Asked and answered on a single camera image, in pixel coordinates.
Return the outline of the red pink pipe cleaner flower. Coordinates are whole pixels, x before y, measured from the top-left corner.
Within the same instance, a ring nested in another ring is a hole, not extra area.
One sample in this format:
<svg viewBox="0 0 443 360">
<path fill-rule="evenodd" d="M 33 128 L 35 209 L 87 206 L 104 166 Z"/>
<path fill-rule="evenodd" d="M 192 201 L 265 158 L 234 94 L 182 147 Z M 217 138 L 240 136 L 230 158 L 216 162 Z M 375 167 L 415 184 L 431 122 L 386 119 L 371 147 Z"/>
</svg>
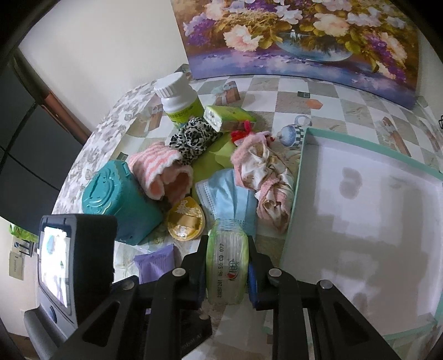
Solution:
<svg viewBox="0 0 443 360">
<path fill-rule="evenodd" d="M 243 143 L 243 140 L 247 136 L 255 135 L 255 132 L 253 131 L 254 126 L 255 126 L 254 122 L 244 121 L 243 122 L 243 129 L 234 130 L 231 132 L 231 142 L 236 146 L 240 146 Z M 275 137 L 269 131 L 262 131 L 262 132 L 259 132 L 259 134 L 264 135 L 268 144 L 275 141 Z"/>
</svg>

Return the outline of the leopard print scrunchie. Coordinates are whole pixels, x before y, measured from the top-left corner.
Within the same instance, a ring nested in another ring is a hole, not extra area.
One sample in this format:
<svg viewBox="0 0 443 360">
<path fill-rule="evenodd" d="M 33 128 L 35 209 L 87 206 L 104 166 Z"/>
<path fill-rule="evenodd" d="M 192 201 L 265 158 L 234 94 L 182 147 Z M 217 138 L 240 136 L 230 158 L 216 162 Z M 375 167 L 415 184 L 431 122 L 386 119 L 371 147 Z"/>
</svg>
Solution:
<svg viewBox="0 0 443 360">
<path fill-rule="evenodd" d="M 171 137 L 169 146 L 181 154 L 181 164 L 191 165 L 221 136 L 204 118 L 194 117 Z"/>
</svg>

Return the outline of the pink floral scrunchie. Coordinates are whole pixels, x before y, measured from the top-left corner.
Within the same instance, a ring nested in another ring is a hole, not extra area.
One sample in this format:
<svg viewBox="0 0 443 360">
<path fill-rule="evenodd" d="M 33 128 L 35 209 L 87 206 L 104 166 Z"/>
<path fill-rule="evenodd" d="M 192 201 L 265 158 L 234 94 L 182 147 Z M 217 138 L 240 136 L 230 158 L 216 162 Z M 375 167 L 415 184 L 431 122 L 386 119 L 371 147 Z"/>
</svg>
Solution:
<svg viewBox="0 0 443 360">
<path fill-rule="evenodd" d="M 231 155 L 231 163 L 235 184 L 254 192 L 258 218 L 284 233 L 291 219 L 295 179 L 270 143 L 270 132 L 250 133 Z"/>
</svg>

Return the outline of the teal plastic container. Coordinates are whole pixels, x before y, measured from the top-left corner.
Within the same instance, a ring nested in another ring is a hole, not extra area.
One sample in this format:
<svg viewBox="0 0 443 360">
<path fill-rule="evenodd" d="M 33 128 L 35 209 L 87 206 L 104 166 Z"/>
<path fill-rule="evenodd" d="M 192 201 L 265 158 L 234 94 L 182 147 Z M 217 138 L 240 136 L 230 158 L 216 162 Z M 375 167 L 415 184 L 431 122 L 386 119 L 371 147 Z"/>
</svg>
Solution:
<svg viewBox="0 0 443 360">
<path fill-rule="evenodd" d="M 108 161 L 94 175 L 83 192 L 82 211 L 115 217 L 116 240 L 131 246 L 139 245 L 163 221 L 159 207 L 120 160 Z"/>
</svg>

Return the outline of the green tissue pack with logo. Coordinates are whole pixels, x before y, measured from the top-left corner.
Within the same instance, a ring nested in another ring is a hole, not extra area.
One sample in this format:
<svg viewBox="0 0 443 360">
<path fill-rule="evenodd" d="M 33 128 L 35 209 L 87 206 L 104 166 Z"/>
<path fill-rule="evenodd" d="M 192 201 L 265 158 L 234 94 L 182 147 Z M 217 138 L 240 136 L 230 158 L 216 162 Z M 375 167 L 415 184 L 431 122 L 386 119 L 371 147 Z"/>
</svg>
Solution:
<svg viewBox="0 0 443 360">
<path fill-rule="evenodd" d="M 217 132 L 246 130 L 245 123 L 253 128 L 256 118 L 240 107 L 207 106 L 204 110 L 204 120 Z"/>
</svg>

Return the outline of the lime green cloth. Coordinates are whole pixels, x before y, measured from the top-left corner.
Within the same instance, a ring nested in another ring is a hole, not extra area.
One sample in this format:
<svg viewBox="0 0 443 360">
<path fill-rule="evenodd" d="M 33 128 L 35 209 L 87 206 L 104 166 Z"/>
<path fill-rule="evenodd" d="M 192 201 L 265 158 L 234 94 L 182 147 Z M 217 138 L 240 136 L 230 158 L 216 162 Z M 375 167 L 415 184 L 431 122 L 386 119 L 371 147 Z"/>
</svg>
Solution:
<svg viewBox="0 0 443 360">
<path fill-rule="evenodd" d="M 231 135 L 224 133 L 192 163 L 192 169 L 194 171 L 192 197 L 197 203 L 200 203 L 200 199 L 197 195 L 196 184 L 209 179 L 219 170 L 233 168 L 231 155 L 235 150 L 236 145 L 232 143 Z"/>
</svg>

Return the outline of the purple wipes pack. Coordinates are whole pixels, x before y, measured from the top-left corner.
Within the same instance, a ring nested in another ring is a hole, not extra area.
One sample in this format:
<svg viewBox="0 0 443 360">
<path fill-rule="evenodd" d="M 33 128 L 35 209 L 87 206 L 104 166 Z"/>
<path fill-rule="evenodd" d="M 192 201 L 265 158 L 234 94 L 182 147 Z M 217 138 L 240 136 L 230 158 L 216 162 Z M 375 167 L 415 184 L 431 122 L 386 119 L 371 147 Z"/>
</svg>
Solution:
<svg viewBox="0 0 443 360">
<path fill-rule="evenodd" d="M 153 253 L 137 255 L 134 257 L 134 263 L 138 268 L 141 284 L 157 281 L 175 268 L 174 245 L 168 245 Z"/>
</svg>

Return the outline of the white capped green bottle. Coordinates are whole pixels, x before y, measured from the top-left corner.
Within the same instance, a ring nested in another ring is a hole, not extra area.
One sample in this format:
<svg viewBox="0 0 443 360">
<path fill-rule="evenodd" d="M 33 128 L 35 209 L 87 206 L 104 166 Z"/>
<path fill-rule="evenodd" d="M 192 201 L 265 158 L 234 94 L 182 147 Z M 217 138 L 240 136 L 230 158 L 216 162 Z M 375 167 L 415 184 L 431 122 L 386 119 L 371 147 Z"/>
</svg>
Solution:
<svg viewBox="0 0 443 360">
<path fill-rule="evenodd" d="M 183 72 L 158 79 L 154 90 L 161 100 L 163 111 L 176 127 L 181 128 L 190 119 L 203 116 L 204 107 Z"/>
</svg>

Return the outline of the phone on gripper mount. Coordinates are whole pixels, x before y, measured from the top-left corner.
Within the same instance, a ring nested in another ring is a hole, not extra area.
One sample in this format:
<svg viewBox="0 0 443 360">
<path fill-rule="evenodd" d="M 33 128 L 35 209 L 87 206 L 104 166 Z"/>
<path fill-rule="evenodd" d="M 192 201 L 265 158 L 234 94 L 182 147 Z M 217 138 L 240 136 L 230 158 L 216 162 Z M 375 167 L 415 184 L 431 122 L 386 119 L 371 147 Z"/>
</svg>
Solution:
<svg viewBox="0 0 443 360">
<path fill-rule="evenodd" d="M 117 220 L 109 215 L 45 215 L 38 242 L 39 305 L 24 314 L 41 359 L 50 359 L 106 299 L 113 283 Z"/>
</svg>

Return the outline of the blue surgical face mask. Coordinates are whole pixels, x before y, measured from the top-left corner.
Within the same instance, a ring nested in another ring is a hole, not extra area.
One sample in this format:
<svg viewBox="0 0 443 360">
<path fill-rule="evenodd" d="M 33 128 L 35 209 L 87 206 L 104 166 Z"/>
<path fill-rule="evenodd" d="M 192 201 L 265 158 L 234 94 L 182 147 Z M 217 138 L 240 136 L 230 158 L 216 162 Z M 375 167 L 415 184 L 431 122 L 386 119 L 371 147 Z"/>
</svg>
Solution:
<svg viewBox="0 0 443 360">
<path fill-rule="evenodd" d="M 233 168 L 219 170 L 209 179 L 199 181 L 195 190 L 208 229 L 217 219 L 236 220 L 247 235 L 256 236 L 257 199 L 254 191 L 235 184 Z"/>
</svg>

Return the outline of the pink white striped towel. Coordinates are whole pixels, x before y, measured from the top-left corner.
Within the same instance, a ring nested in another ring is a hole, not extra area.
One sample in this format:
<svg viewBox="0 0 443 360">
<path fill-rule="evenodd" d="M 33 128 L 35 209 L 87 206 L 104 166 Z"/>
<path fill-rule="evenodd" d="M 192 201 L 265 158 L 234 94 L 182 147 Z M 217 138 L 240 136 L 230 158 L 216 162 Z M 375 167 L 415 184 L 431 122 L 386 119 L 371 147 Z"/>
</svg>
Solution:
<svg viewBox="0 0 443 360">
<path fill-rule="evenodd" d="M 178 150 L 158 142 L 131 155 L 126 162 L 150 199 L 165 198 L 174 205 L 189 193 L 193 184 L 193 169 L 181 164 L 181 160 Z"/>
</svg>

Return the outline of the gold round tin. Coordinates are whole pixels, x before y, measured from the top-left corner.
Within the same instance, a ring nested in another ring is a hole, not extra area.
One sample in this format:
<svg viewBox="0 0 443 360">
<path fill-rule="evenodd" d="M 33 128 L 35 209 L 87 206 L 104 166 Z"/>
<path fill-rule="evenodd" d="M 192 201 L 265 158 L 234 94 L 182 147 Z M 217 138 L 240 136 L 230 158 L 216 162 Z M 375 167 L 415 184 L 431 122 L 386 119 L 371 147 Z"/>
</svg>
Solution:
<svg viewBox="0 0 443 360">
<path fill-rule="evenodd" d="M 191 241 L 202 234 L 206 226 L 204 211 L 192 197 L 176 203 L 167 215 L 167 229 L 177 241 Z"/>
</svg>

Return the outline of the checkered floral tablecloth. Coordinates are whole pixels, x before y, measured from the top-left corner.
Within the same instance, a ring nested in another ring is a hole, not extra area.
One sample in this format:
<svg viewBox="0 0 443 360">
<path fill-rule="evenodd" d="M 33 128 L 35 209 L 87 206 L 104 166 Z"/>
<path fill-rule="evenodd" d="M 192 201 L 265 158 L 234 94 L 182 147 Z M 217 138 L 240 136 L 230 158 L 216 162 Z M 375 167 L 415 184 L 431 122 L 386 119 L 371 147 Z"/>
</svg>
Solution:
<svg viewBox="0 0 443 360">
<path fill-rule="evenodd" d="M 442 131 L 423 97 L 406 109 L 366 91 L 277 75 L 222 76 L 192 80 L 191 85 L 205 105 L 237 89 L 236 105 L 256 118 L 258 130 L 276 132 L 305 117 L 312 127 L 368 140 L 408 154 L 429 168 L 442 169 Z M 85 187 L 108 160 L 168 142 L 175 133 L 171 120 L 160 111 L 153 83 L 128 91 L 86 141 L 61 187 L 54 212 L 80 212 Z"/>
</svg>

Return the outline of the flower painting canvas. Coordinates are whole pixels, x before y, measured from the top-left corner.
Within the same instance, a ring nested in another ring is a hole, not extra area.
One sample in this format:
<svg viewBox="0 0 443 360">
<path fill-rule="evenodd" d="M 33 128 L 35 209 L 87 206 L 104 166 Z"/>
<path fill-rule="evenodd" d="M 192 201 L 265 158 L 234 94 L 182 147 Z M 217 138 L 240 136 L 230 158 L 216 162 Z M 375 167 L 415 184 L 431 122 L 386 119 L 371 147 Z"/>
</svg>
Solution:
<svg viewBox="0 0 443 360">
<path fill-rule="evenodd" d="M 416 102 L 418 31 L 391 1 L 173 1 L 197 79 L 299 76 Z"/>
</svg>

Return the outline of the teal lidded white box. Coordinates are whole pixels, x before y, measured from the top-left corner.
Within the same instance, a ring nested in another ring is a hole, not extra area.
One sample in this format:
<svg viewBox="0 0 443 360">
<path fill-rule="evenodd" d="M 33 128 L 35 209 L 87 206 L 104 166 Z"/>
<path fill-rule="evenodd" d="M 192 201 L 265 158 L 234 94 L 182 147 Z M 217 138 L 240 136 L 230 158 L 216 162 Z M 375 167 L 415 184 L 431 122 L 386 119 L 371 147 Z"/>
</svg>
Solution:
<svg viewBox="0 0 443 360">
<path fill-rule="evenodd" d="M 442 174 L 400 152 L 310 127 L 280 267 L 329 280 L 394 346 L 442 324 Z"/>
</svg>

